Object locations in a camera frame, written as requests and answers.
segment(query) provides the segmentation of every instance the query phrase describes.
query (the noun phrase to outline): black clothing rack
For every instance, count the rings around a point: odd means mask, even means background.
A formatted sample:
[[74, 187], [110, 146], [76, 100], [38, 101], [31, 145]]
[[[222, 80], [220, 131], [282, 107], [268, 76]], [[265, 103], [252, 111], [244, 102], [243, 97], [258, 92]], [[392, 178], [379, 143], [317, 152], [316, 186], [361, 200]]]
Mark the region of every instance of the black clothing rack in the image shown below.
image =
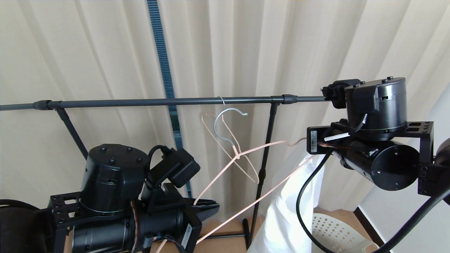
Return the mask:
[[[281, 96], [266, 96], [266, 97], [214, 97], [214, 98], [174, 98], [174, 99], [113, 99], [113, 100], [81, 100], [81, 101], [51, 101], [41, 100], [30, 104], [7, 104], [0, 105], [0, 111], [12, 110], [55, 110], [61, 120], [64, 122], [67, 130], [75, 141], [81, 154], [86, 159], [88, 151], [81, 141], [75, 127], [70, 121], [65, 108], [88, 108], [88, 107], [123, 107], [123, 106], [156, 106], [156, 105], [202, 105], [202, 104], [271, 104], [270, 116], [267, 126], [267, 134], [265, 143], [270, 143], [272, 139], [272, 132], [275, 124], [275, 116], [277, 108], [280, 104], [294, 104], [298, 102], [323, 102], [323, 96], [295, 96], [295, 95], [281, 95]], [[261, 197], [262, 186], [266, 178], [266, 164], [269, 156], [269, 147], [264, 148], [262, 156], [262, 164], [258, 173], [259, 184], [256, 191], [256, 199]], [[258, 214], [259, 203], [253, 209], [252, 227], [248, 225], [248, 220], [244, 219], [242, 224], [244, 233], [230, 234], [230, 235], [211, 235], [208, 239], [213, 238], [228, 238], [244, 236], [245, 244], [248, 249], [252, 243], [253, 234], [255, 233], [255, 223]]]

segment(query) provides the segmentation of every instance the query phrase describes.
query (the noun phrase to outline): curtain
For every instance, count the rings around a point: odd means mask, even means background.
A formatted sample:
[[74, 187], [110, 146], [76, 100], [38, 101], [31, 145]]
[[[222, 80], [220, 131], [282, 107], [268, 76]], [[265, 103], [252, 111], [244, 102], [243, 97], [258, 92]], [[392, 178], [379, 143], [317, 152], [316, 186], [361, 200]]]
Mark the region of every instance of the curtain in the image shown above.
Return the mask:
[[[450, 80], [448, 0], [164, 0], [158, 6], [176, 97], [321, 95], [320, 88], [335, 80], [406, 77], [413, 121], [425, 118]], [[1, 104], [163, 98], [148, 13], [142, 0], [0, 2]], [[264, 144], [270, 105], [233, 106], [248, 113], [225, 115], [242, 150]], [[202, 168], [191, 180], [194, 195], [229, 161], [200, 120], [223, 108], [177, 108], [183, 146]], [[88, 149], [101, 143], [144, 151], [175, 146], [166, 107], [67, 112]], [[50, 194], [79, 190], [84, 160], [55, 112], [0, 117], [2, 198], [44, 207]], [[307, 127], [342, 117], [345, 110], [326, 102], [280, 105], [272, 140], [294, 142]], [[213, 118], [205, 123], [212, 129]], [[218, 131], [227, 136], [223, 125]], [[270, 148], [263, 192], [278, 183], [274, 175], [292, 150]], [[257, 169], [262, 153], [249, 156]], [[256, 177], [244, 159], [238, 163]], [[232, 166], [203, 198], [218, 201], [229, 216], [254, 199], [256, 188]], [[371, 188], [331, 159], [319, 206], [353, 210]], [[261, 203], [261, 212], [268, 203]]]

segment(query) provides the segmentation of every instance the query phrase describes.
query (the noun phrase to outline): wooden floor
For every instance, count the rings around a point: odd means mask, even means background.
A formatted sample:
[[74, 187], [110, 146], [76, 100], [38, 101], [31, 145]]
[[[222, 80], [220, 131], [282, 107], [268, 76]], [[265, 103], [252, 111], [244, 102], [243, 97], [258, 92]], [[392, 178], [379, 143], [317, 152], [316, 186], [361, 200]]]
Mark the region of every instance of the wooden floor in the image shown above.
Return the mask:
[[[338, 220], [341, 220], [351, 227], [353, 227], [356, 231], [358, 231], [365, 238], [370, 239], [370, 236], [364, 230], [361, 223], [358, 221], [353, 212], [337, 210], [333, 212], [328, 212], [319, 208], [316, 208], [314, 212], [323, 213], [329, 216], [332, 216]], [[256, 231], [261, 227], [264, 218], [258, 217], [256, 220]], [[202, 229], [202, 235], [211, 231], [213, 228], [218, 226], [220, 223], [217, 221], [210, 221], [207, 223]], [[242, 224], [239, 220], [232, 220], [227, 225], [220, 228], [214, 235], [221, 234], [231, 234], [231, 233], [243, 233]], [[151, 253], [155, 253], [159, 244], [155, 244], [152, 247]], [[194, 253], [245, 253], [247, 251], [245, 247], [245, 242], [243, 237], [235, 237], [235, 238], [221, 238], [221, 239], [206, 239], [203, 242], [199, 243], [195, 248]], [[172, 243], [167, 243], [163, 248], [161, 253], [178, 253], [178, 250]]]

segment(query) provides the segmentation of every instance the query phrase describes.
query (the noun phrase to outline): hanger hook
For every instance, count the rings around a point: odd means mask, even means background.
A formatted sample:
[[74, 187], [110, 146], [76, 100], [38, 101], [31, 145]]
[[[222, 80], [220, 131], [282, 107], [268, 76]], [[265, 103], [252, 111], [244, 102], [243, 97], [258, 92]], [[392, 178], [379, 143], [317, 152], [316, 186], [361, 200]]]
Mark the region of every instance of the hanger hook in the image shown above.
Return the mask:
[[221, 96], [218, 96], [218, 98], [220, 98], [222, 100], [222, 103], [224, 104], [224, 109], [225, 109], [225, 101]]
[[232, 140], [227, 139], [227, 138], [224, 138], [224, 137], [220, 137], [219, 134], [217, 133], [217, 120], [220, 118], [220, 116], [221, 116], [222, 114], [224, 114], [225, 112], [228, 112], [228, 111], [236, 111], [236, 112], [240, 113], [242, 116], [247, 116], [248, 113], [243, 113], [243, 112], [241, 112], [239, 109], [236, 109], [236, 108], [228, 108], [228, 109], [223, 110], [221, 113], [219, 113], [219, 114], [217, 115], [217, 117], [216, 117], [216, 120], [214, 121], [214, 133], [216, 134], [216, 136], [217, 136], [219, 139], [229, 141], [229, 142], [234, 146], [234, 142], [233, 142]]

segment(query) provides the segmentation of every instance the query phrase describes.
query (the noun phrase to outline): white plastic basket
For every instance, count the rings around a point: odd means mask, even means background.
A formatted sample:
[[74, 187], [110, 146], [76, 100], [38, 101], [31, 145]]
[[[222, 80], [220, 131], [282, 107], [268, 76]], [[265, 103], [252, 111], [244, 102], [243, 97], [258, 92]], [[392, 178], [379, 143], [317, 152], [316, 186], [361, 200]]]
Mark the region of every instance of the white plastic basket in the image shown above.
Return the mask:
[[[348, 224], [321, 213], [314, 213], [312, 235], [323, 246], [337, 253], [368, 253], [370, 245], [378, 245], [364, 238]], [[323, 253], [314, 243], [312, 253]]]

